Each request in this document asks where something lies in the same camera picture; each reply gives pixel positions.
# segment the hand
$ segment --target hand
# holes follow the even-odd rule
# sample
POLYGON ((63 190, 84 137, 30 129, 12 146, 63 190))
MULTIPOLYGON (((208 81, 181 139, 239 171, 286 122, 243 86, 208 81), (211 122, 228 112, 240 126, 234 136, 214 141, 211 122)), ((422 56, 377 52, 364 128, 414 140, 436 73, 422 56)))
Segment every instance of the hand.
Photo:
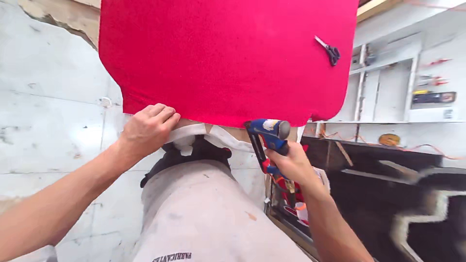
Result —
POLYGON ((138 161, 162 147, 180 119, 175 109, 164 104, 148 105, 124 125, 118 146, 125 156, 138 161))
POLYGON ((288 141, 289 152, 287 156, 266 149, 265 154, 280 169, 280 172, 288 179, 297 182, 302 189, 309 193, 328 193, 321 179, 317 176, 309 162, 302 145, 288 141))

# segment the scissors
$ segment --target scissors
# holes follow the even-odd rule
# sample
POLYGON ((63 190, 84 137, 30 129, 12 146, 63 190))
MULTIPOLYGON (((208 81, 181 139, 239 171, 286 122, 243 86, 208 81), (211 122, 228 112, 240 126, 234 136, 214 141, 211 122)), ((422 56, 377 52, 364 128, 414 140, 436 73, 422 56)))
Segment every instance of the scissors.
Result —
POLYGON ((324 43, 317 35, 314 37, 327 51, 327 54, 329 55, 330 59, 330 64, 332 66, 336 66, 336 62, 338 62, 338 59, 340 59, 340 52, 338 51, 338 48, 336 47, 331 47, 328 44, 324 43))

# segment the black scissors handle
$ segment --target black scissors handle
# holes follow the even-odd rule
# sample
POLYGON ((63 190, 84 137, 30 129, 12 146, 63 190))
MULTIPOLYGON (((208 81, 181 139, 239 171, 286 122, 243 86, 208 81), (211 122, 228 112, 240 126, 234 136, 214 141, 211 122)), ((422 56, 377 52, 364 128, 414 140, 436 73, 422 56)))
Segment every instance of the black scissors handle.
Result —
POLYGON ((327 45, 325 49, 327 50, 327 54, 329 55, 330 64, 332 66, 336 66, 338 59, 340 59, 340 51, 338 51, 338 48, 331 47, 329 45, 327 45))

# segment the right hand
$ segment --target right hand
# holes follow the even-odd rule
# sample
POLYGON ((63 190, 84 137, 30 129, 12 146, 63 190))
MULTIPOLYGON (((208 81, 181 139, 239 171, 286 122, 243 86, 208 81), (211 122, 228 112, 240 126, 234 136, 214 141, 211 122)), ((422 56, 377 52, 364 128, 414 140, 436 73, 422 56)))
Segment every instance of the right hand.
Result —
POLYGON ((282 156, 270 149, 266 149, 265 154, 275 163, 283 175, 297 182, 301 188, 312 193, 328 192, 315 173, 302 145, 290 141, 288 141, 288 145, 290 149, 287 156, 282 156))

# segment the red fabric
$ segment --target red fabric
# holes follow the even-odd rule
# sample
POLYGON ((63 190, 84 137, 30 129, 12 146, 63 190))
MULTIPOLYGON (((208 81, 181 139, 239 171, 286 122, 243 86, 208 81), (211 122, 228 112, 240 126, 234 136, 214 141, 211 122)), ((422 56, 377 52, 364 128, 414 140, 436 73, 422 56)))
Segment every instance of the red fabric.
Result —
POLYGON ((164 103, 242 127, 333 117, 348 84, 357 0, 102 0, 99 55, 123 111, 164 103), (338 47, 331 67, 319 36, 338 47))

